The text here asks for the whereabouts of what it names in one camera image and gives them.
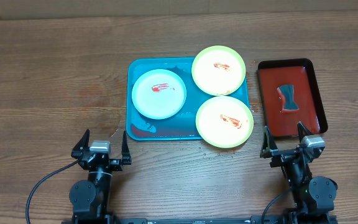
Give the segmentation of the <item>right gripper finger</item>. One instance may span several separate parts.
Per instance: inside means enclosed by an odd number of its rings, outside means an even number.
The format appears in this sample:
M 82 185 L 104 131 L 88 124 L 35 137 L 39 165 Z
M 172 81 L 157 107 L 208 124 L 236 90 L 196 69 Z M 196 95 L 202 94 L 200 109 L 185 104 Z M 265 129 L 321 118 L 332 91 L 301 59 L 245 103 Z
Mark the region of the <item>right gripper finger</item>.
M 309 129 L 307 129 L 301 121 L 297 123 L 297 130 L 299 142 L 302 142 L 305 136 L 313 135 L 313 133 Z
M 261 153 L 268 153 L 278 151 L 278 147 L 274 141 L 273 135 L 271 134 L 269 127 L 264 127 L 264 140 L 261 148 Z

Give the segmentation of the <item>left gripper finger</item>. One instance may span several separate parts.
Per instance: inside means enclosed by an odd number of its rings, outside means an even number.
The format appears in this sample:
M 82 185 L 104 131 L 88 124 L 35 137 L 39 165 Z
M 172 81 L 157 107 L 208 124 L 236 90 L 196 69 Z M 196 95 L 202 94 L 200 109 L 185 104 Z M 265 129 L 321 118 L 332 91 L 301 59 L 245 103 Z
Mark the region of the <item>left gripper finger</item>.
M 128 144 L 127 144 L 126 131 L 124 131 L 123 135 L 122 135 L 121 154 L 122 154 L 122 160 L 123 161 L 130 161 L 131 160 L 131 154 L 130 154 L 129 147 L 128 147 Z
M 90 140 L 90 130 L 87 129 L 85 131 L 84 135 L 81 137 L 81 139 L 74 146 L 72 151 L 76 152 L 76 151 L 82 151 L 83 149 L 86 149 L 89 145 L 89 140 Z

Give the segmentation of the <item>pink sponge dark scrubber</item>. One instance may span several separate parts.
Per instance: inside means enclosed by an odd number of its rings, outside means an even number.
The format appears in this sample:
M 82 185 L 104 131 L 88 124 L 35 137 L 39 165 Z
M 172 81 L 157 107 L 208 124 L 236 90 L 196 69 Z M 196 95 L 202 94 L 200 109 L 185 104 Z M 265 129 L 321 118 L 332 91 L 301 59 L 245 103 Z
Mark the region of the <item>pink sponge dark scrubber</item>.
M 299 110 L 295 102 L 295 91 L 293 85 L 282 85 L 277 88 L 279 98 L 282 101 L 282 113 L 293 113 Z

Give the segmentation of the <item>light blue plate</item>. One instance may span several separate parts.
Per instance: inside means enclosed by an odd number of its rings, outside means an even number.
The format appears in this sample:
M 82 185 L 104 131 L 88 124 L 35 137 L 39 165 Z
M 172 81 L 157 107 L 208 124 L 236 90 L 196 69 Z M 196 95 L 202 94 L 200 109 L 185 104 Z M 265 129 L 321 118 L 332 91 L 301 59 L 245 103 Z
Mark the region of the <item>light blue plate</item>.
M 155 69 L 141 75 L 132 88 L 136 110 L 150 119 L 166 119 L 178 113 L 186 100 L 186 86 L 174 72 Z

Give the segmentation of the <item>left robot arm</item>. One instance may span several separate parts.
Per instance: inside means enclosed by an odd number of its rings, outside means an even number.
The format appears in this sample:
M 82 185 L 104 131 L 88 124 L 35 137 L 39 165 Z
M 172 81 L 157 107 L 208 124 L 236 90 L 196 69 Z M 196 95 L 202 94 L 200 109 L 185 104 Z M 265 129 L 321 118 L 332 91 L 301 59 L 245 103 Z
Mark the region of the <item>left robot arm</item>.
M 73 184 L 69 199 L 73 205 L 72 223 L 112 223 L 118 224 L 119 218 L 108 210 L 112 173 L 120 172 L 126 165 L 132 164 L 127 134 L 122 134 L 120 159 L 110 157 L 109 141 L 93 141 L 90 131 L 86 130 L 83 137 L 71 151 L 71 157 L 88 172 L 86 180 Z

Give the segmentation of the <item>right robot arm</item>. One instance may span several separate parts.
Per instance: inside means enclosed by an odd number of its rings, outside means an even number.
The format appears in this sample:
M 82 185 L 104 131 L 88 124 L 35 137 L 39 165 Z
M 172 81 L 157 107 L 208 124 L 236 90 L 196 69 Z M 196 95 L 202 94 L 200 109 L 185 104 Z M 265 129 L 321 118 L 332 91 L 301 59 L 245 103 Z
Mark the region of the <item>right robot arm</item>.
M 308 166 L 325 148 L 325 141 L 298 122 L 299 144 L 293 149 L 279 150 L 269 128 L 264 127 L 264 141 L 260 157 L 271 159 L 271 168 L 279 167 L 289 189 L 275 197 L 264 209 L 256 223 L 337 223 L 329 212 L 334 210 L 337 183 L 323 176 L 313 177 Z M 292 194 L 295 206 L 281 215 L 267 216 L 269 208 L 281 198 Z

